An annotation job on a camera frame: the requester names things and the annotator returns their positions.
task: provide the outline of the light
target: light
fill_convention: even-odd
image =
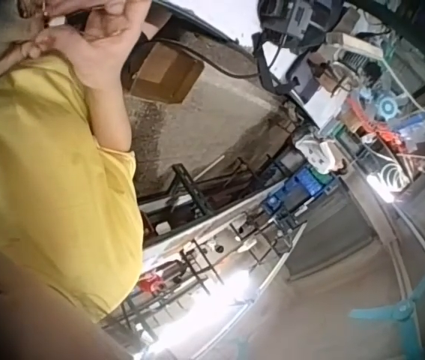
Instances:
[[[224,280],[224,285],[213,283],[207,286],[211,295],[204,292],[193,296],[194,305],[189,313],[172,322],[160,332],[159,340],[149,347],[152,353],[160,353],[166,348],[192,338],[201,329],[222,319],[237,297],[241,297],[250,284],[249,272],[237,271]]]
[[[367,182],[374,189],[374,191],[387,203],[391,204],[394,202],[394,195],[388,190],[388,188],[382,184],[377,175],[369,174],[367,176]]]

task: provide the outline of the blue part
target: blue part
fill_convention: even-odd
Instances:
[[[424,354],[418,339],[414,318],[399,321],[400,343],[406,360],[424,360]]]
[[[394,311],[395,305],[354,309],[349,313],[349,317],[361,320],[394,320]]]
[[[354,309],[349,316],[360,320],[389,320],[399,326],[400,342],[406,360],[424,360],[424,351],[421,348],[415,327],[415,302],[425,293],[425,276],[415,287],[409,299],[394,305],[375,307],[370,309]]]
[[[422,124],[423,122],[425,122],[425,112],[420,112],[401,121],[400,124],[393,128],[393,130],[400,131],[413,125]]]
[[[421,282],[415,287],[410,299],[413,302],[418,301],[425,293],[425,276],[422,278]]]
[[[297,171],[295,178],[312,197],[320,193],[324,188],[324,185],[322,185],[306,167]]]

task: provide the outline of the cardboard box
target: cardboard box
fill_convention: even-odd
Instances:
[[[138,98],[180,104],[203,70],[202,61],[173,45],[147,43],[134,52],[122,83]]]
[[[355,115],[352,109],[339,114],[339,121],[342,122],[351,133],[355,133],[362,126],[361,120]]]

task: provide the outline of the cable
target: cable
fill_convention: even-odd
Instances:
[[[196,57],[197,59],[202,60],[205,63],[209,64],[215,70],[221,72],[222,74],[224,74],[228,77],[234,78],[234,79],[252,79],[252,78],[257,77],[259,75],[259,73],[247,73],[247,74],[231,73],[230,71],[224,69],[223,67],[219,66],[218,64],[216,64],[215,62],[210,60],[205,55],[201,54],[198,51],[195,51],[194,49],[191,49],[187,45],[185,45],[185,44],[183,44],[179,41],[176,41],[176,40],[164,39],[164,38],[159,37],[159,38],[156,38],[156,39],[146,41],[144,43],[139,43],[138,46],[142,46],[144,44],[150,44],[150,43],[165,43],[165,44],[171,44],[175,47],[180,47],[181,49],[187,51],[189,54]]]

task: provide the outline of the concrete floor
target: concrete floor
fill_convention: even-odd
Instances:
[[[186,43],[230,71],[250,74],[255,70],[240,54],[190,34],[185,37]],[[166,188],[172,164],[183,163],[196,174],[225,154],[208,176],[227,171],[237,156],[258,166],[288,136],[273,126],[288,120],[277,111],[280,104],[272,95],[254,82],[227,77],[208,65],[183,104],[165,105],[131,96],[126,97],[126,104],[135,130],[134,183],[139,196]]]

